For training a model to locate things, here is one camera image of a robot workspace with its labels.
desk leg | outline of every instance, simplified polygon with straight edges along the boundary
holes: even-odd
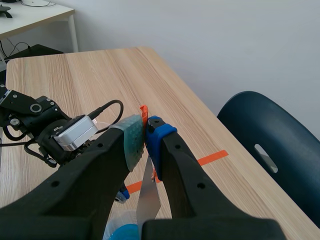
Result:
[[[2,127],[0,127],[0,144],[3,143],[2,139],[3,139],[3,130],[2,130]],[[2,158],[2,147],[0,147],[0,169],[1,169],[1,158]]]
[[[77,42],[77,35],[76,35],[76,28],[75,28],[75,20],[73,15],[69,16],[68,24],[69,24],[69,30],[71,33],[73,52],[78,53],[79,49],[78,49],[78,42]]]
[[[4,64],[4,66],[6,66],[6,62],[5,62],[5,56],[3,56],[2,52],[0,51],[0,59],[1,59],[1,63],[0,64]]]

white desk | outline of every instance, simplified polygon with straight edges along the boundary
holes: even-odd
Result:
[[[44,6],[49,3],[44,0],[23,0],[23,2],[31,6]],[[8,13],[12,15],[12,18],[7,18],[4,14],[0,15],[0,40],[41,25],[67,18],[73,51],[79,52],[73,15],[75,13],[74,9],[58,4],[45,7],[30,7],[22,5],[20,1],[15,3],[0,2],[0,4],[10,7],[11,9],[8,10]],[[4,63],[4,56],[1,53],[0,58]]]

white wall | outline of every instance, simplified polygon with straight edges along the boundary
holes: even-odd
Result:
[[[213,113],[234,94],[257,91],[320,139],[320,1],[53,2],[76,9],[81,51],[153,47]],[[71,52],[61,31],[68,32],[64,22],[11,40]]]

orange handle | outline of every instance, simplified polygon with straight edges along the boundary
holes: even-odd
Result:
[[[147,105],[142,105],[140,106],[140,109],[142,111],[141,117],[142,117],[143,129],[146,129],[147,121],[148,121],[148,107]]]

black cable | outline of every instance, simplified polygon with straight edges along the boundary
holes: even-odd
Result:
[[[41,6],[32,6],[32,5],[28,5],[28,4],[25,4],[23,0],[21,0],[20,2],[23,6],[27,6],[27,7],[35,7],[35,8],[41,8],[41,7],[52,7],[54,5],[56,5],[56,3],[53,3],[53,2],[49,2],[47,5],[41,5]]]
[[[11,54],[15,51],[16,47],[17,47],[19,44],[26,44],[26,45],[28,46],[28,49],[30,48],[30,46],[29,46],[28,43],[26,43],[26,42],[24,42],[24,41],[18,42],[18,43],[14,46],[14,48],[13,48],[12,52],[10,53],[9,57],[10,57]]]
[[[4,126],[2,129],[3,129],[4,135],[11,141],[19,141],[26,136],[25,134],[21,134],[20,136],[12,136],[8,130],[8,126]]]
[[[30,155],[32,155],[32,156],[35,156],[36,158],[38,158],[38,159],[46,162],[47,160],[46,160],[46,158],[45,158],[44,156],[40,155],[39,153],[37,153],[37,152],[35,152],[35,151],[33,151],[33,150],[31,150],[31,149],[29,148],[29,146],[30,146],[31,144],[36,144],[36,143],[37,143],[36,140],[31,139],[31,140],[29,140],[28,142],[26,142],[26,144],[24,144],[24,147],[23,147],[23,148],[24,148],[24,150],[25,150],[25,152],[26,152],[27,154],[30,154]]]
[[[27,141],[14,142],[14,143],[2,143],[2,144],[0,144],[0,148],[20,146],[20,145],[25,145],[26,143],[27,143]]]
[[[12,41],[9,38],[7,38],[7,40],[11,43],[12,47],[15,47],[15,45],[12,43]]]
[[[95,119],[96,117],[98,117],[99,114],[101,114],[104,110],[106,110],[108,107],[110,107],[112,104],[119,104],[119,105],[120,105],[120,112],[119,112],[118,117],[117,117],[117,118],[114,120],[114,122],[111,123],[109,126],[107,126],[107,127],[105,127],[105,128],[102,128],[102,129],[100,129],[99,131],[97,131],[96,134],[99,134],[99,133],[102,133],[102,132],[108,130],[108,128],[109,128],[111,125],[117,123],[117,122],[120,120],[120,118],[122,117],[122,114],[124,113],[124,104],[123,104],[122,101],[120,101],[120,100],[111,100],[111,101],[107,102],[105,105],[97,108],[96,110],[94,110],[94,111],[92,111],[92,112],[90,112],[90,113],[88,114],[88,116],[90,117],[90,119],[93,120],[93,119]]]
[[[8,56],[6,55],[5,50],[4,50],[4,48],[2,47],[2,41],[1,41],[1,40],[0,40],[0,45],[1,45],[1,50],[2,50],[2,52],[3,52],[3,54],[4,54],[4,56],[7,58]]]

